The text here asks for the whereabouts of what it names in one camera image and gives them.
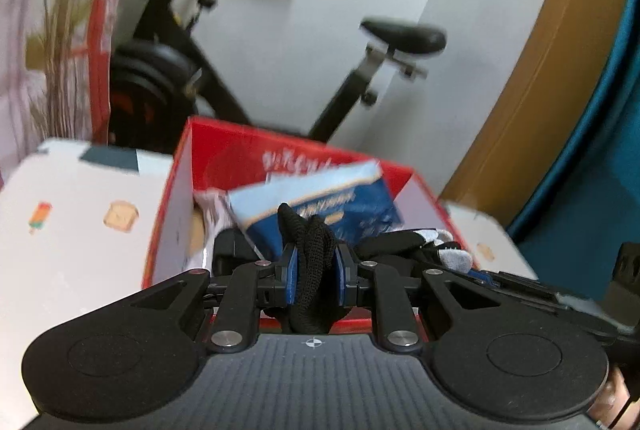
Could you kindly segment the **person's right hand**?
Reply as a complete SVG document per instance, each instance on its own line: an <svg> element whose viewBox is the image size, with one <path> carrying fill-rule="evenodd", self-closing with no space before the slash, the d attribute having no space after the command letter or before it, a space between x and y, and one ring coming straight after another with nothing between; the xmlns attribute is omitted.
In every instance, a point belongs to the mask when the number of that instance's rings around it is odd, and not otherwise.
<svg viewBox="0 0 640 430"><path fill-rule="evenodd" d="M639 428L639 402L627 402L630 394L618 367L612 367L608 380L589 410L589 416L614 430Z"/></svg>

